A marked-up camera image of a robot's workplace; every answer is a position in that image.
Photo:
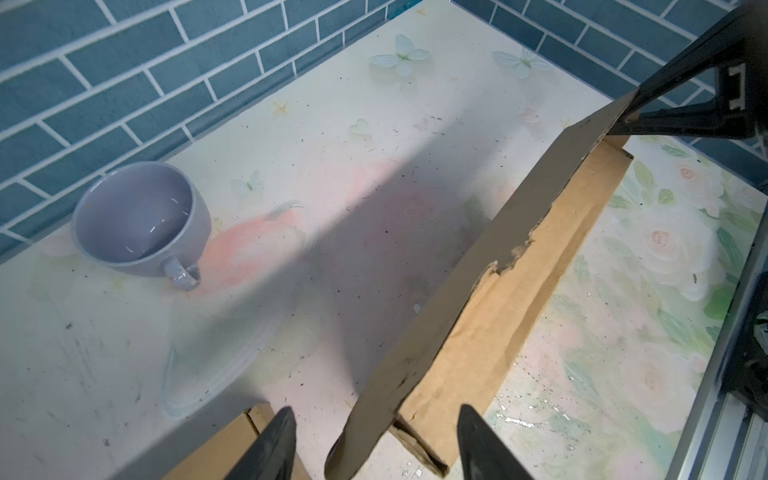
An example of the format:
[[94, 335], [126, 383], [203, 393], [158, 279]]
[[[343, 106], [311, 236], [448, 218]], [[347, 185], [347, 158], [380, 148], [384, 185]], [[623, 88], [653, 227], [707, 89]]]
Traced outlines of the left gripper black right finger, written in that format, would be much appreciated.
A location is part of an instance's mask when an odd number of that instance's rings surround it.
[[533, 480], [533, 476], [469, 404], [460, 407], [457, 441], [464, 479]]

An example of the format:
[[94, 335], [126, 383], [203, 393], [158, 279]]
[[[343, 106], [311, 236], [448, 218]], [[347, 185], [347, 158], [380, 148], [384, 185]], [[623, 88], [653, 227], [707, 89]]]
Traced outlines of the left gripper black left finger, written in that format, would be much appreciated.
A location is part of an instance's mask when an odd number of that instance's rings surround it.
[[289, 480], [296, 453], [296, 421], [284, 407], [227, 474], [225, 480]]

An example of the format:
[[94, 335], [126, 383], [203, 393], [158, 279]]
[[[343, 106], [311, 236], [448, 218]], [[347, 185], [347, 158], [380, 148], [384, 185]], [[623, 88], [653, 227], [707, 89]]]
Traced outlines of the brown cardboard box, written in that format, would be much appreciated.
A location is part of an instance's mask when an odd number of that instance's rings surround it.
[[[257, 404], [244, 411], [175, 466], [165, 477], [167, 479], [225, 479], [277, 413], [278, 411], [275, 412], [268, 403]], [[290, 479], [308, 479], [309, 477], [296, 450]]]

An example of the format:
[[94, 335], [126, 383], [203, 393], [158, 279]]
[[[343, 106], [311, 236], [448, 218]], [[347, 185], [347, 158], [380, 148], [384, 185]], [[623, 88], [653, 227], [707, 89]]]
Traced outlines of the brown cardboard sheet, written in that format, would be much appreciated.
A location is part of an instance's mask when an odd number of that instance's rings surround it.
[[445, 476], [460, 411], [484, 412], [631, 162], [625, 95], [566, 128], [369, 378], [324, 466], [350, 479], [395, 435]]

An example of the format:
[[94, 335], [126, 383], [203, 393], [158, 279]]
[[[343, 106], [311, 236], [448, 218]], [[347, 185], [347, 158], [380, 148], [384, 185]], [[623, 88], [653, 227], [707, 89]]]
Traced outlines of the lavender speckled ceramic cup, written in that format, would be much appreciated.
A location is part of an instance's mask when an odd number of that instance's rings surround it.
[[126, 274], [167, 278], [187, 292], [201, 284], [198, 262], [211, 232], [198, 189], [164, 162], [109, 172], [88, 188], [71, 219], [73, 242], [85, 256]]

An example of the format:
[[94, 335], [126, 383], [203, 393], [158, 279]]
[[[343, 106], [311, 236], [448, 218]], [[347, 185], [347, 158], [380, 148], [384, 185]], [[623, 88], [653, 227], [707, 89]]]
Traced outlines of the aluminium mounting rail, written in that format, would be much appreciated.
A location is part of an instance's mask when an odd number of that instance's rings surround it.
[[722, 410], [727, 402], [723, 379], [747, 312], [767, 262], [767, 216], [763, 215], [737, 283], [712, 356], [666, 477], [699, 479], [710, 455]]

